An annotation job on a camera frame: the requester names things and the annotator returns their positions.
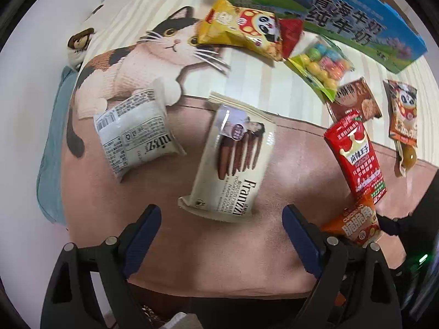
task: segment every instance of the green light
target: green light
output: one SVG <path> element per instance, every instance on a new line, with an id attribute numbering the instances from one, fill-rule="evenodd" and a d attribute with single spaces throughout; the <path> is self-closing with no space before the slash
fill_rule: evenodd
<path id="1" fill-rule="evenodd" d="M 419 259 L 419 263 L 423 263 L 423 262 L 427 259 L 427 257 L 428 257 L 427 254 L 425 254 L 424 256 L 422 256 L 422 257 Z"/>

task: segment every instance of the yellow snack package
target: yellow snack package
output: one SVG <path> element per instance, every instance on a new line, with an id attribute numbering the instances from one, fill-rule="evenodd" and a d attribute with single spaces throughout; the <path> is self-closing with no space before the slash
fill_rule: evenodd
<path id="1" fill-rule="evenodd" d="M 217 0 L 201 23 L 198 42 L 245 47 L 270 59 L 282 60 L 279 23 L 272 12 L 235 7 Z"/>

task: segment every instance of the calico cat illustration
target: calico cat illustration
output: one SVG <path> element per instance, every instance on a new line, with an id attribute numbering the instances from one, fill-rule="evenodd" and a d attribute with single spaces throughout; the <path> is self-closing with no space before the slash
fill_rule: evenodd
<path id="1" fill-rule="evenodd" d="M 229 68 L 219 56 L 218 48 L 199 45 L 197 34 L 200 20 L 193 17 L 193 8 L 185 6 L 132 46 L 110 50 L 90 60 L 82 70 L 74 90 L 74 106 L 79 119 L 102 114 L 107 100 L 123 100 L 136 90 L 145 89 L 155 79 L 164 77 L 166 105 L 175 104 L 181 96 L 177 82 L 185 67 L 207 63 L 218 71 Z M 84 143 L 75 134 L 72 105 L 67 121 L 67 145 L 77 158 L 84 153 Z"/>

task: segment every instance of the striped tablecloth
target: striped tablecloth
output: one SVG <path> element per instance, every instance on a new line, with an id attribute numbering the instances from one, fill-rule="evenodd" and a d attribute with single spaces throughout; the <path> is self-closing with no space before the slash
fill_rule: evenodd
<path id="1" fill-rule="evenodd" d="M 156 25 L 183 6 L 192 6 L 195 17 L 203 19 L 215 0 L 132 0 L 115 17 L 109 28 L 98 33 L 87 51 L 85 65 L 94 56 L 110 49 L 129 46 L 152 30 Z M 312 40 L 306 33 L 295 48 L 297 53 Z M 389 134 L 388 101 L 383 87 L 384 79 L 407 82 L 418 89 L 418 158 L 439 167 L 439 89 L 424 57 L 399 74 L 390 73 L 385 67 L 361 52 L 337 44 L 350 58 L 356 70 L 342 82 L 364 77 L 374 93 L 382 111 L 381 119 L 366 122 L 370 138 L 381 145 L 395 149 Z M 223 48 L 221 57 L 231 69 L 227 76 L 209 66 L 201 66 L 186 73 L 182 86 L 190 96 L 207 98 L 210 91 L 226 94 L 261 110 L 329 127 L 332 119 L 315 92 L 284 63 L 270 63 L 263 57 L 235 48 Z"/>

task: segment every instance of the cardboard box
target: cardboard box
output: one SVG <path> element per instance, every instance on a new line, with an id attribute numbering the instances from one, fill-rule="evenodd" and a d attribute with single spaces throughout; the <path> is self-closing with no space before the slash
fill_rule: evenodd
<path id="1" fill-rule="evenodd" d="M 229 1 L 273 11 L 279 17 L 302 18 L 306 30 L 358 49 L 394 73 L 427 51 L 424 41 L 393 0 Z"/>

